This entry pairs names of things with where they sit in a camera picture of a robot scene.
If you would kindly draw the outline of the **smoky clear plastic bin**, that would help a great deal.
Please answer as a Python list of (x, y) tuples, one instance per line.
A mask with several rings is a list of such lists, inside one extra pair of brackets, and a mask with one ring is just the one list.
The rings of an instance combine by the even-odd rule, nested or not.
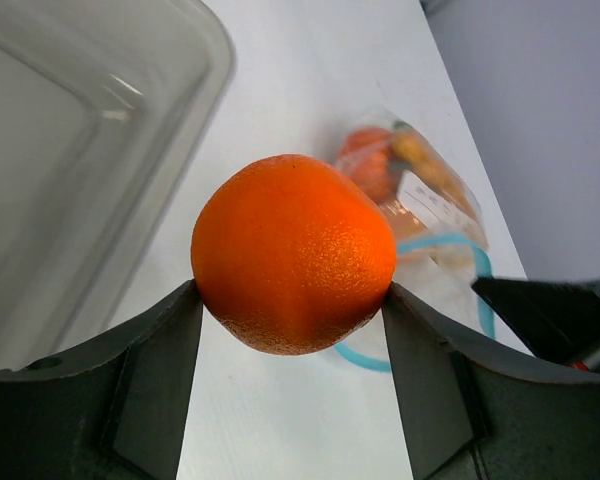
[(0, 1), (0, 370), (105, 328), (233, 64), (200, 1)]

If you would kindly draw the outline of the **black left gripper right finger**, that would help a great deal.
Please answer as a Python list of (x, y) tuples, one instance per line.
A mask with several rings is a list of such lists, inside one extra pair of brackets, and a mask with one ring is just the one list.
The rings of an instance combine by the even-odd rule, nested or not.
[(399, 285), (383, 306), (416, 479), (600, 479), (600, 374), (513, 350)]

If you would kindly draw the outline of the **orange fake orange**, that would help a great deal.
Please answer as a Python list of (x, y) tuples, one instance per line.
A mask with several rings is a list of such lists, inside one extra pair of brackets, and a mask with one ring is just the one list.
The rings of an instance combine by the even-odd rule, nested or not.
[(244, 167), (202, 208), (191, 265), (211, 315), (257, 351), (334, 346), (381, 308), (397, 263), (385, 216), (330, 165), (287, 154)]

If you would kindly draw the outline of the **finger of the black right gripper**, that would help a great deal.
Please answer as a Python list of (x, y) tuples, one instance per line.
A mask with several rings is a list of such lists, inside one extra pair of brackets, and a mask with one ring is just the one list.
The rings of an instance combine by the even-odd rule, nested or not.
[(480, 277), (472, 289), (536, 357), (600, 374), (600, 279)]

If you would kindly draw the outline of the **orange fake pumpkin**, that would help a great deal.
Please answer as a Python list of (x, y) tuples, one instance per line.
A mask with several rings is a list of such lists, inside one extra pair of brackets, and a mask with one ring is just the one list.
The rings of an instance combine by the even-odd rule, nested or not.
[(356, 129), (344, 140), (335, 166), (377, 204), (391, 199), (389, 173), (392, 132), (378, 126)]

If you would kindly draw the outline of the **fake fried chicken piece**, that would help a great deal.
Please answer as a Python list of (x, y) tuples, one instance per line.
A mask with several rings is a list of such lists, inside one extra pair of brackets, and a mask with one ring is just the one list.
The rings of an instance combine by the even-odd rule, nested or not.
[(391, 137), (391, 149), (427, 186), (478, 221), (464, 182), (420, 133), (413, 128), (396, 130)]

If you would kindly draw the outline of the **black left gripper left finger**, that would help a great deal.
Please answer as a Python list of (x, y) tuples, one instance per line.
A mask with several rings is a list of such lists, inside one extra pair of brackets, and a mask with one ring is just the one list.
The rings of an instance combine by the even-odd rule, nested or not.
[(145, 312), (0, 370), (0, 479), (173, 479), (200, 341), (187, 281)]

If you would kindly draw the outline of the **clear zip top bag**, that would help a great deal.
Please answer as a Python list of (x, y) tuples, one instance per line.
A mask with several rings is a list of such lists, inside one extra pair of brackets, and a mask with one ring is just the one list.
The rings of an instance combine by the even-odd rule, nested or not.
[[(402, 128), (413, 128), (420, 133), (392, 112), (376, 107), (343, 124), (340, 148), (351, 132), (368, 126), (382, 127), (392, 134)], [(492, 275), (477, 200), (464, 183), (478, 216), (478, 221), (474, 221), (427, 186), (406, 161), (399, 159), (391, 149), (391, 139), (390, 150), (389, 173), (394, 195), (376, 205), (388, 220), (396, 240), (394, 282), (442, 314), (494, 338), (493, 310), (472, 289), (476, 279)]]

